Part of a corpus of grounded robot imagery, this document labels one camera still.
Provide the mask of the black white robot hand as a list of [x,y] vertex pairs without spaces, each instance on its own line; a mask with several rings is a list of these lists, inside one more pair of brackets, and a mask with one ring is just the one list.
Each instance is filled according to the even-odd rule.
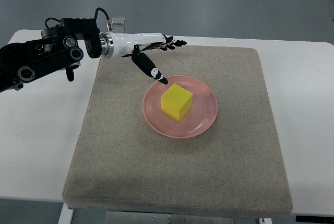
[[161,33],[114,33],[100,34],[101,55],[106,58],[130,57],[133,63],[147,76],[163,84],[168,80],[161,74],[153,61],[145,54],[148,50],[174,50],[187,44],[184,40]]

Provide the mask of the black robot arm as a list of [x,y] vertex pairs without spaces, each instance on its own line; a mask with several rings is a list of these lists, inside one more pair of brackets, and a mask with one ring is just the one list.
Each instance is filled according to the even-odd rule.
[[83,40],[90,58],[99,58],[106,46],[101,43],[97,17],[62,18],[54,27],[41,31],[41,38],[11,43],[1,48],[1,91],[20,90],[24,84],[58,70],[65,70],[68,81],[84,57],[78,41]]

